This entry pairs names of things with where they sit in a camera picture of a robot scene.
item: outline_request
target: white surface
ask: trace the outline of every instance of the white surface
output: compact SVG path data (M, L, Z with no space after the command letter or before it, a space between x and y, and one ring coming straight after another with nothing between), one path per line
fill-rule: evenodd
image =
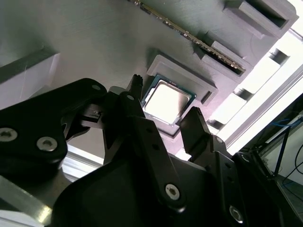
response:
M188 161L191 158L191 156L185 152L184 148L178 151L178 153L175 156L184 161Z
M0 210L0 226L1 227L43 227L30 216L7 210Z
M222 124L227 122L246 104L246 101L231 93L227 99L215 110L210 119L214 119Z
M144 110L159 120L173 124L179 113L189 102L189 96L162 82L160 81L155 88Z
M279 68L280 65L278 63L265 56L260 60L245 80L243 80L239 87L255 94Z

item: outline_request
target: silver screw head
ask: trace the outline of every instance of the silver screw head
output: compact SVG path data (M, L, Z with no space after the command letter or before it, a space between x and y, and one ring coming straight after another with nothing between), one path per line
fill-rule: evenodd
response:
M180 198L180 192L173 184L167 184L165 186L165 192L172 200L178 200Z
M216 140L219 142L219 143L223 143L223 140L219 137L216 136Z
M247 159L247 157L245 157L244 155L241 155L241 157L244 159L244 161L250 162L250 161Z
M11 128L0 128L0 142L11 142L15 140L18 133Z
M243 221L244 221L243 216L241 215L240 211L237 208L230 206L229 212L230 212L231 216L233 217L233 219L236 220L236 222L238 222L240 224L243 223Z
M101 90L101 88L98 85L93 85L92 88L98 91Z
M58 146L57 141L52 137L41 137L37 141L37 147L42 151L54 151Z
M130 96L130 95L128 95L127 96L130 100L134 100L134 97L132 97L132 96Z

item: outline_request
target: bolt hole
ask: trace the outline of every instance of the bolt hole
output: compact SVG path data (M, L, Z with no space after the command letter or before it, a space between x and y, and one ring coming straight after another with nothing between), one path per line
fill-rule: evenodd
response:
M153 144L152 148L154 148L155 150L160 150L159 146L157 144Z
M225 163L225 165L226 165L226 167L229 168L229 169L232 168L231 165L229 165L228 163Z
M177 194L176 191L175 191L174 189L172 189L172 188L169 189L169 192L170 192L172 195L176 195L176 194Z
M0 136L9 138L11 137L11 133L9 131L3 131Z
M43 145L47 145L47 146L52 146L53 145L53 143L51 142L51 141L49 141L49 140L45 140L45 141L43 141Z
M227 179L228 179L230 182L232 182L232 183L234 182L233 179L232 179L230 176L228 176Z

